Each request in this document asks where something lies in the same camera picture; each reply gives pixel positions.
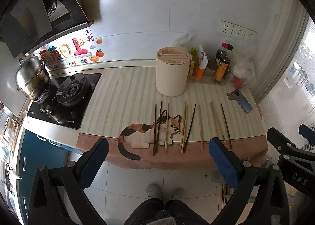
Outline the red tomato in bag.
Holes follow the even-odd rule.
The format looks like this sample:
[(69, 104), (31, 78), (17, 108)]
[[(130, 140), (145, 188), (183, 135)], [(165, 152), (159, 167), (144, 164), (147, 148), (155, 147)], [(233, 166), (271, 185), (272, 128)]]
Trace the red tomato in bag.
[(237, 90), (243, 89), (245, 87), (245, 82), (242, 78), (235, 77), (232, 81), (234, 88)]

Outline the white plastic bag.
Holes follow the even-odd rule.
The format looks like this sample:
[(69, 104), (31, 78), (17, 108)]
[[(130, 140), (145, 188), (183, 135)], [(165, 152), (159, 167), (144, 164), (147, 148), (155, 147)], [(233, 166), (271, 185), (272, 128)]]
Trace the white plastic bag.
[(231, 83), (235, 77), (244, 80), (246, 85), (243, 89), (248, 89), (255, 83), (255, 65), (250, 56), (244, 56), (241, 53), (234, 52), (231, 58), (231, 65), (231, 74), (229, 76)]

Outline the brown card under phone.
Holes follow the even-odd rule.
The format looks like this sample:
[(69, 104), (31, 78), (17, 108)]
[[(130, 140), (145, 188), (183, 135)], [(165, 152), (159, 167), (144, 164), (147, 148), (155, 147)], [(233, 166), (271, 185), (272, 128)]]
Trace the brown card under phone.
[(227, 98), (229, 100), (234, 100), (235, 99), (235, 97), (232, 95), (232, 93), (227, 93), (226, 95), (227, 95)]

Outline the blue kitchen cabinet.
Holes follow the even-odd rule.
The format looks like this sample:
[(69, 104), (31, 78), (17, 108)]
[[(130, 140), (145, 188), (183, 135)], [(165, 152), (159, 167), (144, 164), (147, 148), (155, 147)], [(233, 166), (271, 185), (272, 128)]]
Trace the blue kitchen cabinet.
[(82, 153), (69, 146), (23, 130), (18, 154), (18, 197), (24, 224), (28, 223), (28, 204), (37, 170), (44, 164), (48, 168), (65, 166), (71, 155)]

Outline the dark soy sauce bottle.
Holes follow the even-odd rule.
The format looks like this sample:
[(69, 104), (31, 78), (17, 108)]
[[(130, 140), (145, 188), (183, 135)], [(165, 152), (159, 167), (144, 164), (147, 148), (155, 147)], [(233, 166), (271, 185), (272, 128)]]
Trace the dark soy sauce bottle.
[(233, 50), (233, 45), (227, 44), (225, 42), (221, 43), (221, 47), (217, 50), (214, 61), (219, 66), (220, 58), (226, 56), (229, 51)]

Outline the black range hood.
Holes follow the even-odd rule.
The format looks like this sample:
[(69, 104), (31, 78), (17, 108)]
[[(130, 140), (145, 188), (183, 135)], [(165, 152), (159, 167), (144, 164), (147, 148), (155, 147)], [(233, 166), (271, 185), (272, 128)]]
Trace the black range hood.
[(81, 0), (1, 0), (1, 42), (14, 58), (93, 23)]

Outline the white wall socket panel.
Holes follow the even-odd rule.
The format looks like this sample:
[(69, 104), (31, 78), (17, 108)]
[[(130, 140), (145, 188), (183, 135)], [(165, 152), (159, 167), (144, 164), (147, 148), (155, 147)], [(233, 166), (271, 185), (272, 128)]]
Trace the white wall socket panel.
[(251, 29), (223, 20), (219, 21), (217, 33), (248, 43), (255, 42), (257, 36), (257, 33)]

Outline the wooden chopstick green tip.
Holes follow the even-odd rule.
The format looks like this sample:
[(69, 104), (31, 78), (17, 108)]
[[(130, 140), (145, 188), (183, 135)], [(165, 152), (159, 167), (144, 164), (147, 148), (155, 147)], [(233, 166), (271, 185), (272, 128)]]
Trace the wooden chopstick green tip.
[(212, 109), (213, 109), (213, 113), (214, 113), (216, 122), (217, 122), (217, 124), (218, 124), (218, 127), (219, 127), (219, 130), (220, 130), (220, 134), (221, 134), (221, 137), (222, 137), (222, 139), (223, 139), (223, 142), (224, 142), (224, 144), (226, 144), (224, 132), (223, 132), (223, 129), (222, 129), (222, 126), (221, 126), (221, 123), (220, 123), (220, 119), (219, 119), (218, 114), (217, 114), (217, 112), (216, 112), (215, 106), (214, 106), (214, 104), (213, 104), (212, 102), (211, 102), (211, 107), (212, 107)]

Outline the black gas stove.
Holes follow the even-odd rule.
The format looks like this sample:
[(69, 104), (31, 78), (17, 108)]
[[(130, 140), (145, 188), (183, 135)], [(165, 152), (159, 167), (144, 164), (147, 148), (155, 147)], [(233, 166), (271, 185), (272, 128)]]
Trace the black gas stove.
[(32, 102), (27, 115), (48, 123), (79, 129), (101, 73), (76, 73), (53, 78)]

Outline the colourful wall stickers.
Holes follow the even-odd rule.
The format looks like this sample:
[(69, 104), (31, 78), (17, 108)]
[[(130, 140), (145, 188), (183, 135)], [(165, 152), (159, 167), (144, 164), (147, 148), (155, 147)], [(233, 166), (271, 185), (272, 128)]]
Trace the colourful wall stickers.
[(102, 42), (101, 38), (93, 36), (90, 28), (81, 29), (43, 45), (34, 55), (49, 71), (89, 65), (105, 61)]

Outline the clear condiment tray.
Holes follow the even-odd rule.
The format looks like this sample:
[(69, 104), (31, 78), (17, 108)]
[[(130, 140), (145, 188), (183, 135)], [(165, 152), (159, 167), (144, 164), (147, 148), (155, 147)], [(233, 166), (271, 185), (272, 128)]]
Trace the clear condiment tray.
[(227, 78), (223, 78), (221, 81), (217, 81), (214, 77), (202, 76), (198, 78), (197, 76), (188, 75), (187, 77), (188, 83), (197, 83), (197, 84), (210, 84), (210, 85), (226, 85), (229, 80)]

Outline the steel steamer pot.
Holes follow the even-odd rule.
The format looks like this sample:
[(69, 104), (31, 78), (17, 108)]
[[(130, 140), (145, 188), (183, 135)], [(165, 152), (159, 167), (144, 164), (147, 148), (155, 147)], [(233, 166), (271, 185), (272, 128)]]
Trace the steel steamer pot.
[(29, 100), (37, 100), (49, 87), (50, 76), (43, 61), (37, 57), (19, 59), (20, 67), (16, 72), (17, 90)]

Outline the blue smartphone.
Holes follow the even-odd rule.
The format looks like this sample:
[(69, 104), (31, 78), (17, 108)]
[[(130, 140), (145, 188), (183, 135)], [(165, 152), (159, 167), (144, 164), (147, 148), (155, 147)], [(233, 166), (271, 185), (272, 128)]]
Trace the blue smartphone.
[(252, 106), (239, 90), (234, 90), (231, 94), (246, 114), (252, 111)]

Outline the orange yellow seasoning bottle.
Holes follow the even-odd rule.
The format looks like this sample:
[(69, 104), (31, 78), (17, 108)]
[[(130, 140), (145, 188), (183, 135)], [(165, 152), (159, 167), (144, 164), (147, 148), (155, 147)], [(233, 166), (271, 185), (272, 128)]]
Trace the orange yellow seasoning bottle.
[(189, 75), (194, 76), (194, 79), (196, 81), (200, 81), (203, 75), (203, 70), (200, 69), (198, 51), (195, 47), (191, 49), (190, 55), (191, 55), (191, 65), (190, 65)]

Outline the cream cylindrical utensil holder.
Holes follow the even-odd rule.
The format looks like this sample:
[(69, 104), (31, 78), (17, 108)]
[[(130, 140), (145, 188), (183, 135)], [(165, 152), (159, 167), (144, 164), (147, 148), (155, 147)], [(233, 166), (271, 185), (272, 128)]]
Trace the cream cylindrical utensil holder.
[(190, 69), (189, 53), (182, 47), (164, 47), (157, 52), (156, 87), (169, 97), (181, 95)]

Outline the white paper packet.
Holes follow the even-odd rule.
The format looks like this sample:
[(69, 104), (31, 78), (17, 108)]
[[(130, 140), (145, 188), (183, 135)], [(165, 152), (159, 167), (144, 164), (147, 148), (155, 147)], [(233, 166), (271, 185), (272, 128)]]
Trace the white paper packet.
[(199, 45), (198, 51), (199, 68), (205, 70), (208, 64), (207, 54), (201, 45)]

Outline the dark chopstick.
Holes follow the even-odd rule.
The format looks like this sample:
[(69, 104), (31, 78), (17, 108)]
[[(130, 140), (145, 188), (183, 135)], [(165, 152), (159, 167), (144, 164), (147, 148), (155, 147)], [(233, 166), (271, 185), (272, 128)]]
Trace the dark chopstick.
[(225, 127), (226, 127), (226, 131), (227, 131), (227, 136), (228, 136), (228, 140), (229, 140), (230, 149), (232, 149), (232, 142), (231, 142), (229, 127), (228, 127), (228, 124), (227, 124), (227, 119), (226, 119), (226, 116), (225, 116), (223, 104), (220, 103), (220, 106), (221, 106), (221, 110), (222, 110), (223, 117), (224, 117), (224, 122), (225, 122)]

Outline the striped cat table mat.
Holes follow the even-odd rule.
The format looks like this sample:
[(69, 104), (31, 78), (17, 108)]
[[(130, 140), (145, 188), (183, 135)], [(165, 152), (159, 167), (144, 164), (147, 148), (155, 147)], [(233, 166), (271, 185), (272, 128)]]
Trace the striped cat table mat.
[[(104, 137), (109, 142), (107, 161), (120, 167), (165, 170), (214, 167), (215, 163), (208, 152), (209, 140), (216, 136), (210, 105), (212, 102), (220, 119), (226, 147), (230, 149), (221, 103), (232, 142), (230, 150), (240, 159), (248, 159), (254, 165), (262, 161), (268, 150), (266, 130), (248, 89), (243, 90), (242, 94), (253, 109), (246, 114), (236, 101), (227, 98), (226, 94), (233, 91), (232, 85), (187, 83), (183, 94), (171, 98), (160, 94), (157, 90), (155, 76), (154, 67), (105, 69), (85, 111), (76, 142), (77, 149), (87, 151), (99, 138)], [(184, 116), (184, 105), (187, 101), (189, 107), (187, 130), (196, 103), (186, 151), (181, 154), (179, 149), (181, 136), (174, 134), (173, 144), (167, 147), (167, 153), (164, 153), (162, 147), (158, 149), (155, 156), (152, 148), (136, 149), (134, 153), (140, 155), (139, 161), (125, 158), (118, 150), (119, 134), (130, 124), (153, 124), (155, 103), (157, 103), (158, 117), (161, 101), (163, 101), (162, 110), (166, 110), (169, 103), (170, 116)], [(204, 153), (201, 153), (199, 104), (203, 123)]]

